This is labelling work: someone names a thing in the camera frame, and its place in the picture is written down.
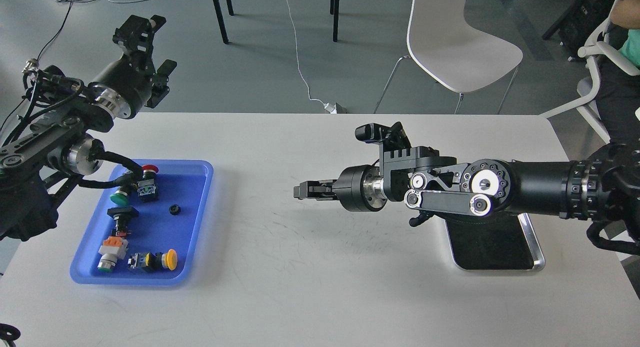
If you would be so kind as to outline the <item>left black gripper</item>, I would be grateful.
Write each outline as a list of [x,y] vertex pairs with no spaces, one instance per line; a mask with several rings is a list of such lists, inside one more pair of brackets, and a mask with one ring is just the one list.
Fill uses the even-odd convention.
[[133,119],[142,107],[153,109],[169,94],[169,75],[178,63],[166,59],[155,71],[152,60],[154,35],[165,24],[164,16],[130,15],[114,31],[112,41],[123,55],[89,83],[94,103],[112,119]]

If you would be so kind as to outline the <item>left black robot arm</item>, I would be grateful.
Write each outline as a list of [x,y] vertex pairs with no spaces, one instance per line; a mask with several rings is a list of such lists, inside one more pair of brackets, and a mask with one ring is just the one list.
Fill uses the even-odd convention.
[[165,23],[160,15],[128,17],[112,37],[123,55],[90,83],[28,61],[29,107],[1,146],[2,238],[26,242],[54,229],[76,186],[110,189],[142,179],[141,165],[106,151],[89,130],[107,133],[115,119],[133,119],[167,96],[177,63],[153,63],[154,35]]

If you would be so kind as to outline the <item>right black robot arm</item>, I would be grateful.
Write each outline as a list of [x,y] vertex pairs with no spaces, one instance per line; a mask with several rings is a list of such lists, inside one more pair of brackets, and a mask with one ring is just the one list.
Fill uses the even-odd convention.
[[379,164],[348,167],[336,180],[294,187],[299,200],[339,201],[348,211],[380,211],[402,202],[418,217],[484,221],[498,213],[590,220],[590,242],[605,251],[639,254],[639,142],[607,144],[566,162],[480,159],[459,163],[437,149],[413,147],[402,123],[370,123],[355,138],[379,147]]

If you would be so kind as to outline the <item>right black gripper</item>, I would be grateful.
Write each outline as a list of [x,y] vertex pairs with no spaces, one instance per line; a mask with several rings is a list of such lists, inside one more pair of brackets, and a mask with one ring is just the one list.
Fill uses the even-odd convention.
[[307,180],[294,186],[298,200],[338,201],[348,211],[376,212],[387,203],[377,165],[348,167],[335,180]]

